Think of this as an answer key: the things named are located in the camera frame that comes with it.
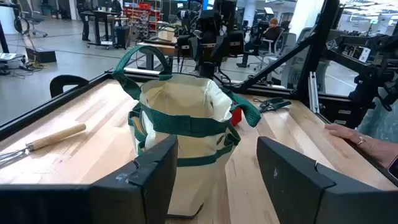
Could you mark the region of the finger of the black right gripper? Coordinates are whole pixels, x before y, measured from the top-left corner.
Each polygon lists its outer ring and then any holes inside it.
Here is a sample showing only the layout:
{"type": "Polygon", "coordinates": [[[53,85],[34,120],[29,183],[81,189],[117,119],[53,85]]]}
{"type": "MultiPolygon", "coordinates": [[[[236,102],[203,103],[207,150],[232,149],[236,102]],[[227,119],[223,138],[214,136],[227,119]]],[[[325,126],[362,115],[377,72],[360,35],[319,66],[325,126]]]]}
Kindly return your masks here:
{"type": "Polygon", "coordinates": [[[244,53],[244,32],[241,30],[233,30],[228,32],[229,54],[238,56],[244,53]]]}
{"type": "Polygon", "coordinates": [[[181,35],[177,38],[177,47],[184,55],[196,59],[198,55],[199,38],[195,34],[181,35]]]}

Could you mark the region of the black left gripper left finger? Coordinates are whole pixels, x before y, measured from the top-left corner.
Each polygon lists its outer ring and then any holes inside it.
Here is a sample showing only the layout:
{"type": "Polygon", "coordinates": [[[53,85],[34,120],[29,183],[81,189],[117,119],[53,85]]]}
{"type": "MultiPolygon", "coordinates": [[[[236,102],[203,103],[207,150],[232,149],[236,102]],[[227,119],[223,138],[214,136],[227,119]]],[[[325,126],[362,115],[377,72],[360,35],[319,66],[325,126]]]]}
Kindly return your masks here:
{"type": "Polygon", "coordinates": [[[171,135],[92,184],[2,184],[1,223],[165,223],[177,148],[171,135]]]}

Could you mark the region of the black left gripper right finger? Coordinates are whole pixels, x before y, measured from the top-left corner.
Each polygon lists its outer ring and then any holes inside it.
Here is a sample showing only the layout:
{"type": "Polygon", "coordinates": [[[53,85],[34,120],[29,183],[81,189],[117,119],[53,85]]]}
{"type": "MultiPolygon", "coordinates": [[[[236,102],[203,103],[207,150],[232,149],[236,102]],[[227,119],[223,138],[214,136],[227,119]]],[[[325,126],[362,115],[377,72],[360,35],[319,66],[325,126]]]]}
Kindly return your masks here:
{"type": "Polygon", "coordinates": [[[397,191],[379,190],[265,136],[262,179],[281,223],[397,223],[397,191]]]}

